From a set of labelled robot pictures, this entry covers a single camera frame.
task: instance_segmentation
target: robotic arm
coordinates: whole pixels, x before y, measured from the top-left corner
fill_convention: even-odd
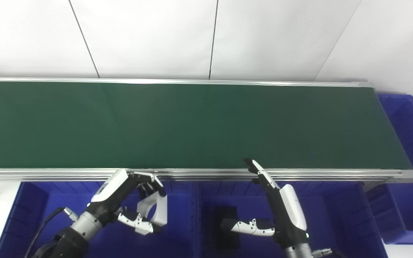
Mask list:
[[[265,219],[252,219],[250,222],[223,219],[221,228],[224,231],[273,237],[285,251],[287,258],[319,258],[333,253],[345,257],[330,248],[312,252],[308,245],[307,223],[294,188],[291,185],[280,188],[255,160],[246,158],[245,163],[249,167],[248,171],[257,175],[253,182],[259,183],[266,191],[270,209],[274,214],[274,225],[270,225]]]
[[[135,188],[139,188],[143,200],[138,203],[136,211],[123,210],[122,202]],[[154,204],[157,204],[156,212],[148,219]],[[77,218],[77,215],[71,214],[70,217]],[[134,227],[141,235],[162,231],[161,227],[167,223],[167,194],[156,176],[144,172],[127,174],[126,170],[118,169],[98,189],[79,218],[39,248],[33,258],[81,258],[87,252],[89,240],[116,220]]]

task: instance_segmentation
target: blue storage crate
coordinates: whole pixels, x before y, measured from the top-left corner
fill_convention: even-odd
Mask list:
[[[305,213],[313,250],[334,248],[349,258],[387,257],[360,183],[286,182],[294,186]],[[240,220],[272,218],[260,185],[248,182],[205,182],[200,185],[202,253],[208,258],[280,257],[283,251],[271,237],[240,235],[237,250],[215,249],[213,210],[236,206]]]
[[[22,183],[0,239],[0,258],[20,258],[41,221],[55,208],[81,213],[102,182]],[[360,183],[292,182],[305,212],[311,246],[337,248],[349,258],[386,258],[386,252]],[[272,238],[241,235],[242,247],[228,253],[212,244],[212,210],[238,207],[241,219],[272,218],[264,191],[249,182],[165,182],[168,224],[162,234],[134,233],[119,222],[107,225],[90,242],[87,258],[102,257],[263,257],[281,256]],[[136,207],[131,194],[124,205]],[[47,224],[33,250],[71,224],[59,214]]]
[[[382,106],[413,165],[413,97],[379,94]],[[413,183],[378,186],[367,193],[387,244],[413,244]]]
[[[0,258],[22,258],[42,220],[57,207],[67,206],[80,214],[103,182],[36,182],[22,183],[0,239]],[[192,239],[195,224],[195,200],[192,183],[165,183],[168,201],[168,223],[162,234],[138,235],[120,222],[104,227],[90,241],[87,258],[104,257],[193,257]],[[136,209],[138,191],[123,206]],[[52,219],[39,235],[33,251],[50,241],[63,227],[71,225],[65,214]]]

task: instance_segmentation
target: green conveyor belt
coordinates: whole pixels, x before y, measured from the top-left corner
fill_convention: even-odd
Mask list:
[[[411,169],[373,88],[0,82],[0,168]]]

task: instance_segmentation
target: white wall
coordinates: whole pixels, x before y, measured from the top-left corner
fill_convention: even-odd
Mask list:
[[[413,93],[413,1],[363,0],[317,75]]]
[[[313,81],[361,0],[220,0],[211,79]]]
[[[96,77],[67,0],[0,0],[0,76]]]
[[[72,0],[100,77],[208,79],[216,0]]]

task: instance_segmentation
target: cable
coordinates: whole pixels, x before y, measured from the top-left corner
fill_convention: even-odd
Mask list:
[[[341,253],[339,250],[336,249],[331,249],[332,253],[335,254],[339,258],[347,258],[343,253]]]
[[[49,214],[49,216],[46,217],[46,219],[42,222],[41,226],[39,226],[38,231],[36,232],[36,235],[34,235],[33,240],[31,240],[30,245],[28,246],[28,250],[25,253],[25,256],[23,258],[28,258],[28,255],[30,254],[31,248],[33,247],[34,243],[36,242],[36,240],[39,237],[39,234],[41,234],[42,230],[44,229],[44,227],[47,225],[47,223],[53,218],[55,217],[57,214],[61,213],[63,210],[65,209],[65,207],[58,207],[57,209],[55,209],[51,214]]]

